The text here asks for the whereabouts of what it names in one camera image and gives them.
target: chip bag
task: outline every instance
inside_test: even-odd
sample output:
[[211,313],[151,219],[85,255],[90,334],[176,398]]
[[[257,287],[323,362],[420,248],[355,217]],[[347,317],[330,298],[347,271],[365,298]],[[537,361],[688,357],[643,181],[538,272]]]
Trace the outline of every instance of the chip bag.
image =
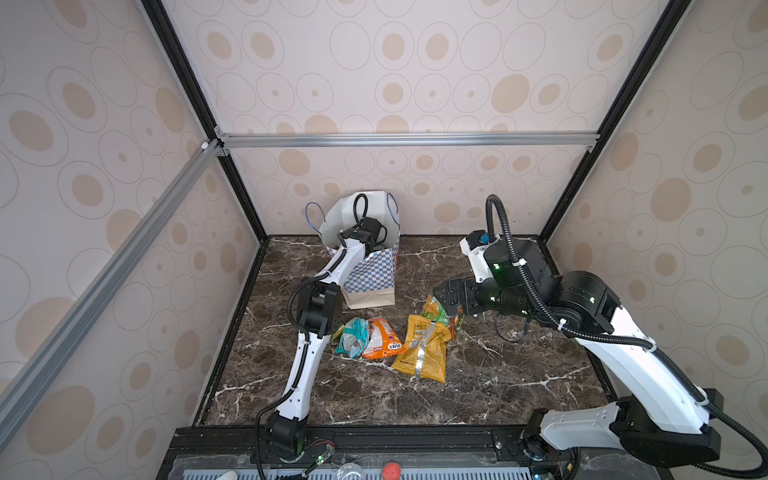
[[407,350],[397,356],[392,368],[416,378],[445,383],[445,344],[450,329],[441,322],[420,315],[408,317]]
[[350,359],[358,356],[368,343],[368,321],[359,317],[351,319],[344,325],[341,341],[336,347],[336,353],[346,353]]
[[435,320],[447,326],[451,332],[451,340],[456,340],[456,330],[462,326],[464,315],[459,313],[457,316],[450,316],[442,308],[440,302],[430,294],[422,307],[422,316],[426,319]]
[[405,352],[406,348],[400,343],[395,330],[389,326],[389,322],[381,316],[368,320],[370,338],[368,346],[362,351],[362,356],[367,359],[382,359],[386,356],[397,355]]

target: wire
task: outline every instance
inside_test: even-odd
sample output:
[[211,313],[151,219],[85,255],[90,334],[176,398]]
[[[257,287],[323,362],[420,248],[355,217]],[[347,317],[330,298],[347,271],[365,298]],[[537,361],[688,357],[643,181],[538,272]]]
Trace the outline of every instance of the wire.
[[397,200],[395,200],[395,196],[387,193],[386,195],[386,207],[389,209],[389,215],[392,217],[392,221],[397,224],[397,227],[400,228],[400,222],[395,220],[395,214],[392,213],[392,207],[389,206],[389,198],[392,197],[392,201],[395,202],[395,212],[400,213],[400,207],[397,206]]
[[[531,277],[528,275],[528,271],[523,267],[522,264],[520,264],[520,259],[518,258],[518,254],[515,252],[515,245],[512,243],[512,233],[509,229],[509,220],[507,218],[507,213],[504,210],[504,204],[502,203],[501,199],[498,198],[496,195],[488,195],[488,199],[485,201],[485,213],[486,213],[486,220],[488,223],[488,229],[490,238],[490,232],[492,232],[493,228],[493,214],[492,211],[490,215],[488,212],[490,211],[491,207],[495,207],[496,213],[498,215],[498,221],[502,226],[502,239],[504,240],[507,252],[509,253],[509,257],[512,261],[515,267],[518,269],[518,272],[520,273],[520,277],[523,280],[523,285],[525,286],[525,292],[528,294],[528,299],[531,301],[533,306],[544,314],[548,322],[550,322],[552,325],[557,324],[557,317],[553,314],[553,312],[549,309],[547,304],[544,302],[544,300],[541,298],[541,295],[539,294],[538,290],[536,289],[533,281],[531,280]],[[590,340],[592,342],[600,342],[600,343],[613,343],[618,345],[630,345],[630,346],[639,346],[645,350],[648,350],[652,352],[654,356],[662,363],[665,367],[672,373],[675,378],[680,382],[680,384],[688,391],[691,397],[694,398],[697,402],[705,402],[707,401],[707,398],[704,396],[704,394],[694,385],[693,382],[690,381],[690,379],[687,377],[685,373],[680,369],[679,366],[675,364],[675,362],[672,361],[670,357],[667,356],[666,353],[662,352],[660,349],[657,348],[656,345],[649,342],[645,339],[639,339],[632,336],[615,336],[615,335],[602,335],[602,334],[595,334],[595,333],[585,333],[577,330],[570,329],[566,326],[562,326],[560,330],[566,334],[566,336],[571,336],[579,339],[584,340]],[[722,468],[722,467],[716,467],[714,465],[708,465],[706,463],[697,463],[694,464],[695,467],[701,468],[702,470],[706,472],[711,472],[716,475],[722,475],[724,477],[731,477],[731,478],[763,478],[768,476],[768,447],[763,444],[763,442],[760,441],[752,432],[744,428],[743,425],[741,425],[736,420],[730,418],[728,415],[726,415],[722,410],[720,410],[717,406],[715,406],[712,403],[707,403],[706,405],[702,405],[702,407],[707,410],[714,418],[719,419],[721,422],[725,423],[729,427],[731,427],[736,433],[744,437],[745,440],[747,440],[760,454],[761,463],[760,466],[756,468],[752,468],[751,470],[732,470],[730,468]]]
[[568,471],[568,476],[563,475],[562,480],[573,480],[576,478],[576,472],[578,472],[578,467],[581,464],[581,448],[574,447],[568,449],[568,451],[571,453],[571,469]]
[[339,255],[339,258],[337,258],[337,259],[336,259],[336,261],[335,261],[335,262],[333,262],[333,265],[331,265],[331,267],[330,267],[330,268],[328,269],[328,271],[326,272],[326,273],[328,273],[328,275],[330,275],[330,274],[331,274],[331,272],[333,272],[333,271],[336,269],[336,267],[338,267],[338,266],[339,266],[339,264],[341,263],[341,261],[342,261],[342,260],[344,260],[344,257],[346,257],[346,252],[347,252],[347,249],[346,249],[346,248],[344,248],[344,249],[341,251],[341,255]]
[[[366,202],[362,206],[362,217],[357,216],[357,201],[360,199],[365,200]],[[357,194],[357,197],[355,197],[355,201],[352,203],[352,212],[355,214],[355,226],[353,228],[357,228],[362,223],[362,219],[366,217],[368,214],[368,196],[365,194]]]
[[308,204],[307,204],[307,205],[304,207],[304,218],[306,218],[306,222],[307,222],[307,223],[310,225],[310,227],[312,227],[312,230],[315,230],[315,231],[317,232],[317,234],[318,234],[318,235],[322,235],[322,234],[320,233],[320,230],[317,230],[317,228],[315,228],[315,226],[314,226],[314,225],[312,225],[312,222],[310,222],[310,213],[309,213],[309,209],[310,209],[310,205],[312,205],[312,204],[315,204],[315,205],[317,205],[317,207],[320,209],[320,213],[322,213],[322,214],[323,214],[323,222],[325,223],[325,221],[326,221],[326,213],[323,211],[323,208],[322,208],[322,207],[320,206],[320,204],[318,204],[317,202],[309,202],[309,203],[308,203]]
[[525,322],[523,323],[523,333],[517,338],[517,339],[508,339],[507,337],[503,336],[502,333],[498,330],[498,318],[499,314],[498,312],[494,312],[493,315],[493,328],[496,330],[496,335],[499,336],[502,340],[510,343],[523,343],[523,340],[525,339],[525,335],[528,333],[528,326],[531,325],[531,317],[526,316]]
[[283,394],[280,398],[275,400],[274,402],[270,403],[263,409],[259,410],[259,412],[256,414],[256,446],[254,447],[254,456],[256,457],[256,469],[259,472],[259,478],[261,480],[266,480],[266,476],[264,475],[264,469],[261,465],[261,455],[259,455],[259,430],[261,429],[261,416],[265,413],[269,412],[272,409],[276,409],[279,407],[283,402],[288,400],[288,398],[293,394],[294,390],[296,389],[296,386],[299,385],[299,380],[301,379],[301,374],[304,370],[304,364],[306,363],[306,352],[308,348],[307,346],[304,346],[304,350],[301,352],[301,360],[299,361],[299,368],[296,371],[296,375],[293,377],[293,383],[291,384],[291,388]]
[[315,440],[314,442],[312,442],[312,444],[311,444],[310,446],[308,446],[307,448],[308,448],[308,449],[311,449],[312,447],[317,447],[318,445],[326,445],[326,444],[327,444],[327,445],[331,445],[333,448],[335,448],[335,447],[336,447],[336,444],[335,444],[335,443],[333,443],[333,440],[328,440],[328,439],[317,439],[317,440]]
[[384,225],[382,225],[382,228],[384,229],[384,238],[382,239],[382,241],[376,242],[376,245],[374,245],[374,247],[378,247],[382,243],[386,242],[386,236],[389,235],[389,230],[387,230]]
[[291,293],[290,297],[288,298],[288,304],[286,305],[286,315],[288,316],[288,321],[291,322],[293,326],[295,326],[300,331],[304,332],[304,339],[309,342],[310,340],[310,331],[306,329],[304,325],[300,325],[295,318],[293,318],[293,301],[296,299],[296,296],[299,295],[299,292],[302,288],[304,288],[307,285],[310,285],[311,283],[315,283],[317,280],[322,280],[324,278],[327,278],[330,275],[330,272],[325,272],[323,275],[314,276],[312,278],[309,278],[307,280],[304,280],[299,286]]

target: yellow snack bag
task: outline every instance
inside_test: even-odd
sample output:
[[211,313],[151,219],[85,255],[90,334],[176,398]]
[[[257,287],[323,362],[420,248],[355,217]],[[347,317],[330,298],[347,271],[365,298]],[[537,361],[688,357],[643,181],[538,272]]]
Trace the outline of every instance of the yellow snack bag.
[[411,315],[406,334],[407,350],[397,356],[392,368],[445,383],[445,344],[450,339],[451,331],[445,324]]

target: polka dot wallpaper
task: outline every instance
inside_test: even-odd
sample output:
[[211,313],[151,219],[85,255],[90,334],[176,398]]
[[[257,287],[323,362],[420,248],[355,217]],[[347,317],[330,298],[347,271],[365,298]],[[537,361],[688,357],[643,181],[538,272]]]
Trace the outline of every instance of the polka dot wallpaper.
[[199,148],[183,98],[133,2],[5,6],[0,392]]
[[[197,410],[255,257],[224,181],[218,166],[204,171],[0,455],[0,479],[80,478],[83,468],[87,478],[155,478],[174,430]],[[28,315],[69,305],[48,299]],[[22,354],[36,347],[33,327],[19,323],[10,339]]]
[[[0,15],[0,392],[198,150],[132,0]],[[25,425],[0,478],[154,478],[188,425],[256,241],[209,167]]]
[[[768,441],[768,2],[698,2],[554,234]],[[721,465],[753,468],[726,427]],[[675,478],[710,478],[683,469]]]
[[595,129],[666,0],[167,0],[224,131]]
[[468,233],[485,228],[485,198],[497,194],[513,233],[539,233],[584,145],[501,147],[310,147],[234,149],[233,157],[269,233],[314,233],[336,201],[386,190],[401,232]]

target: green snack bag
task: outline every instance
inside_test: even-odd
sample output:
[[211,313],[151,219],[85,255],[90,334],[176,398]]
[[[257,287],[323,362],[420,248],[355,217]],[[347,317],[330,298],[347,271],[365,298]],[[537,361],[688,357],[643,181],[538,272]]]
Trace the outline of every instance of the green snack bag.
[[456,330],[461,326],[464,316],[460,313],[457,316],[450,316],[442,308],[440,302],[430,294],[427,301],[424,302],[421,316],[426,319],[435,320],[447,326],[451,331],[451,338],[456,339]]

